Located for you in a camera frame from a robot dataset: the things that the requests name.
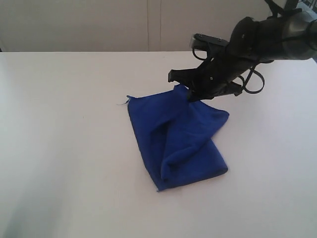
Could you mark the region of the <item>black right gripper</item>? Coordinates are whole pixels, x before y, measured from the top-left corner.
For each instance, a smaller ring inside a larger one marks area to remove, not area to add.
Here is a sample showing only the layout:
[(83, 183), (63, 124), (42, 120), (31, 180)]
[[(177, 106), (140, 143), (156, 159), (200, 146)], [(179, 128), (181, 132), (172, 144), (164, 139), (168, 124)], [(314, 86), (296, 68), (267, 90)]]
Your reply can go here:
[(193, 87), (187, 92), (187, 101), (196, 102), (211, 99), (235, 78), (250, 69), (258, 59), (253, 52), (259, 22), (245, 17), (232, 31), (229, 43), (205, 66), (196, 69), (172, 69), (168, 73), (168, 82), (178, 82), (186, 87)]

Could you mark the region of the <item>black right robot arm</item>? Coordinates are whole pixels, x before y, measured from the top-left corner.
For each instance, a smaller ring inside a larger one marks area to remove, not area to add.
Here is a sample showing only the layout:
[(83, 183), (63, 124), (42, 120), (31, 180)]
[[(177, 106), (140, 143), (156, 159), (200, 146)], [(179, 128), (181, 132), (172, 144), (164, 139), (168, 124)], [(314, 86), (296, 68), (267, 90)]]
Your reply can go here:
[(197, 68), (172, 69), (168, 74), (169, 82), (189, 89), (190, 102), (242, 92), (255, 94), (247, 89), (247, 83), (253, 74), (264, 81), (257, 65), (316, 57), (317, 21), (300, 8), (263, 21), (245, 17), (237, 23), (229, 41), (197, 33), (191, 48), (205, 51), (207, 57)]

